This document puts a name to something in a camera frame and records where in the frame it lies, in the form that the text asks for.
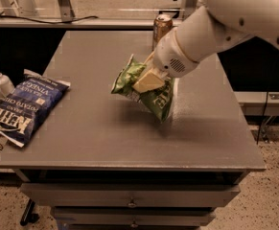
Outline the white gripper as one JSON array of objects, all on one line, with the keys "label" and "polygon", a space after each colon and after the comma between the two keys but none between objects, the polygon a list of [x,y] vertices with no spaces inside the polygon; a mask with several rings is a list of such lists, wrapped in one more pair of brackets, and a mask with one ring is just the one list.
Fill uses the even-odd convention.
[{"label": "white gripper", "polygon": [[[144,64],[147,64],[153,58],[152,62],[157,68],[173,78],[181,78],[195,70],[198,63],[182,51],[177,41],[176,32],[177,28],[173,28],[165,34],[154,51],[146,58]],[[144,93],[160,88],[164,84],[162,72],[152,68],[140,77],[132,88],[139,93]]]}]

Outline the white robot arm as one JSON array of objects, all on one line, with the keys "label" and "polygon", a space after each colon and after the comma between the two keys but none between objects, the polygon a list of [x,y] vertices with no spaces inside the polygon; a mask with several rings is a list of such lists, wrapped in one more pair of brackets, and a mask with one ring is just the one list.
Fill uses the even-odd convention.
[{"label": "white robot arm", "polygon": [[144,93],[181,78],[205,58],[257,36],[279,50],[279,0],[204,0],[157,43],[133,85]]}]

